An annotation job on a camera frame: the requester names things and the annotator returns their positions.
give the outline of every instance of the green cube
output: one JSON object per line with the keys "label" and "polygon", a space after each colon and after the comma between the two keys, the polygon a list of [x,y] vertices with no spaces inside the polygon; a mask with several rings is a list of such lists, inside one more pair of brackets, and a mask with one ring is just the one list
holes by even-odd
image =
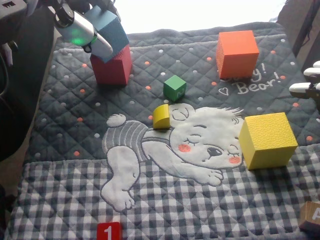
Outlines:
{"label": "green cube", "polygon": [[163,84],[163,94],[175,102],[186,93],[187,83],[177,75],[170,77]]}

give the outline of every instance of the toy block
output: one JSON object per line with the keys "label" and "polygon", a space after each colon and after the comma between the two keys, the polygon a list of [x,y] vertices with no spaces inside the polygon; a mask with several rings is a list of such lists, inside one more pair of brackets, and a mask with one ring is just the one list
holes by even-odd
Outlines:
{"label": "toy block", "polygon": [[122,226],[120,222],[98,223],[96,240],[122,240]]}
{"label": "toy block", "polygon": [[163,94],[175,102],[186,93],[187,83],[177,75],[170,77],[163,84]]}
{"label": "toy block", "polygon": [[98,84],[127,85],[132,69],[130,47],[127,45],[112,60],[104,63],[91,55],[90,61]]}
{"label": "toy block", "polygon": [[[119,18],[111,11],[102,11],[97,5],[84,14],[98,33],[109,42],[113,49],[110,57],[101,59],[107,63],[129,44],[128,37],[120,23]],[[99,49],[92,48],[92,54],[99,56]]]}
{"label": "toy block", "polygon": [[153,111],[153,128],[154,129],[170,128],[170,114],[169,114],[168,104],[158,106]]}
{"label": "toy block", "polygon": [[239,143],[249,170],[286,166],[298,146],[284,112],[247,116]]}
{"label": "toy block", "polygon": [[300,210],[299,228],[320,233],[320,204],[307,201]]}
{"label": "toy block", "polygon": [[216,64],[219,77],[251,77],[259,49],[252,31],[220,32],[216,47]]}

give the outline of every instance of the quilted blanket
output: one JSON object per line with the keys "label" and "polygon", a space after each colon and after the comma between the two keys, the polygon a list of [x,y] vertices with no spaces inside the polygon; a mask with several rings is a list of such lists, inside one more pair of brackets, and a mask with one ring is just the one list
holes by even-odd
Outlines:
{"label": "quilted blanket", "polygon": [[[253,30],[252,78],[219,79],[219,32]],[[234,27],[129,36],[126,87],[97,85],[90,55],[59,39],[31,133],[7,240],[96,239],[121,222],[133,239],[314,239],[300,207],[320,197],[320,117],[283,28]],[[163,83],[187,82],[173,103]],[[169,103],[171,128],[152,129]],[[288,166],[248,171],[238,135],[244,117],[285,112],[299,147]]]}

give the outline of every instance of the embroidered heart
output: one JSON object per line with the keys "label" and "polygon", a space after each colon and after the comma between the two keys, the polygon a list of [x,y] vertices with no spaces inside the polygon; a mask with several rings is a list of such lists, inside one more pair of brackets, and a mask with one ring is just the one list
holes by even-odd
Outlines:
{"label": "embroidered heart", "polygon": [[226,88],[226,87],[220,88],[220,89],[219,89],[219,93],[221,93],[221,94],[223,94],[223,95],[229,96],[229,90],[228,90],[228,88]]}

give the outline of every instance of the pink cheek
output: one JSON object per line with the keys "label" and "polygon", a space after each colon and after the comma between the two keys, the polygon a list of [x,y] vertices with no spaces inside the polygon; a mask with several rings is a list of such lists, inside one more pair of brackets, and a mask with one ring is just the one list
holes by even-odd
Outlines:
{"label": "pink cheek", "polygon": [[229,162],[231,164],[238,164],[240,163],[240,161],[241,161],[241,158],[239,156],[233,156],[229,158]]}
{"label": "pink cheek", "polygon": [[179,148],[179,151],[183,153],[188,153],[191,151],[191,147],[187,144],[180,144],[178,148]]}

